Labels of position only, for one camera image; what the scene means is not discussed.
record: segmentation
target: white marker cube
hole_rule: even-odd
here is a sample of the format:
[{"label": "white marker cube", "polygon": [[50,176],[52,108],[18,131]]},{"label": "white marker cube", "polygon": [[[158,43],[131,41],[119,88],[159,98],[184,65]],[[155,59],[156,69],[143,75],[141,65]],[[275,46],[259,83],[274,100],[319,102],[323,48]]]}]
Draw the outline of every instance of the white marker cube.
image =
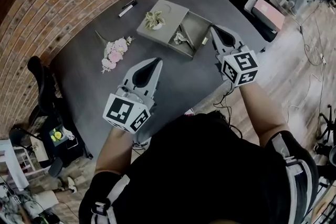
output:
[{"label": "white marker cube", "polygon": [[257,72],[258,61],[252,50],[227,55],[222,59],[222,73],[229,78],[234,87],[255,81]]},{"label": "white marker cube", "polygon": [[151,116],[146,105],[134,102],[113,93],[105,106],[103,118],[129,133],[136,133]]}]

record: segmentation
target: gray table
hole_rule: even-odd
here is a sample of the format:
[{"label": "gray table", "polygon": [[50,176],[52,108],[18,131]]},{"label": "gray table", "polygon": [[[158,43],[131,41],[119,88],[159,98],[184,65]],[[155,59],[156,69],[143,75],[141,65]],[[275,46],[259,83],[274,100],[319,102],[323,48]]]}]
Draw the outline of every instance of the gray table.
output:
[{"label": "gray table", "polygon": [[[141,37],[137,35],[136,28],[158,0],[138,0],[137,6],[122,18],[117,18],[121,7],[129,1],[120,0],[99,15],[51,63],[75,125],[95,158],[111,130],[111,125],[102,118],[108,96],[115,93],[118,84],[133,65],[153,57],[163,59],[160,84],[154,96],[158,108],[137,132],[135,139],[140,142],[198,104],[223,83],[215,66],[216,53],[211,40],[190,60],[170,48]],[[234,30],[255,52],[267,46],[257,30],[228,0],[168,1],[185,6],[214,24]],[[101,73],[104,47],[95,35],[95,30],[111,41],[122,36],[136,38],[124,59],[111,72]]]}]

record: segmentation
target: succulent plant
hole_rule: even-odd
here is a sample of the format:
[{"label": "succulent plant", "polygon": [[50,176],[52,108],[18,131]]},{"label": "succulent plant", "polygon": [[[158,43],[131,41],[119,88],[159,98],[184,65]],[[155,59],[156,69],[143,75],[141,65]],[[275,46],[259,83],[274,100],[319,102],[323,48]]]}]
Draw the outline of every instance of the succulent plant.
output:
[{"label": "succulent plant", "polygon": [[149,30],[152,30],[154,26],[157,26],[158,24],[165,24],[165,21],[163,18],[161,18],[162,12],[155,11],[155,12],[147,12],[146,13],[146,25],[145,27]]}]

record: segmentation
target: wooden floor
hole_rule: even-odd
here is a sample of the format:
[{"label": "wooden floor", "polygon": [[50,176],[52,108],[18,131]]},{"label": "wooden floor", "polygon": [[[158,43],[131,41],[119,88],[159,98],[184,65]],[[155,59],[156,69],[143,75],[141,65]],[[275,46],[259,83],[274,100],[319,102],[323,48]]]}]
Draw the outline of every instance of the wooden floor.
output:
[{"label": "wooden floor", "polygon": [[[297,16],[296,20],[302,23],[318,6],[319,3],[312,3],[301,16]],[[313,66],[309,63],[304,53],[304,42],[298,24],[285,12],[284,15],[286,15],[284,28],[266,52],[258,55],[260,69],[257,82],[272,99],[282,105],[286,119],[289,112],[288,124],[291,132],[299,143],[314,155],[312,148],[316,143],[322,78],[321,112],[329,115],[328,104],[336,108],[336,16],[326,3],[322,3],[303,24],[304,39],[310,46],[307,55],[318,65],[321,63],[319,54],[323,53],[327,64],[322,69],[322,65]],[[228,85],[217,89],[194,108],[195,112],[206,113],[214,110],[213,103],[219,102],[227,89]],[[242,131],[244,139],[258,144],[238,89],[227,97],[227,105],[232,107],[232,124]],[[228,115],[226,109],[221,111]]]}]

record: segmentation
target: yellow object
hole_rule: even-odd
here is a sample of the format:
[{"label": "yellow object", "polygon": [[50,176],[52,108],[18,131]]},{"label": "yellow object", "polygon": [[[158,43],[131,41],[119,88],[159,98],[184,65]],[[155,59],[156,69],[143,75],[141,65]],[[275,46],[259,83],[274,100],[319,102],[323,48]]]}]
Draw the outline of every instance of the yellow object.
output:
[{"label": "yellow object", "polygon": [[61,133],[61,132],[55,132],[55,133],[54,133],[54,136],[55,136],[57,139],[61,139],[61,138],[62,138],[62,133]]}]

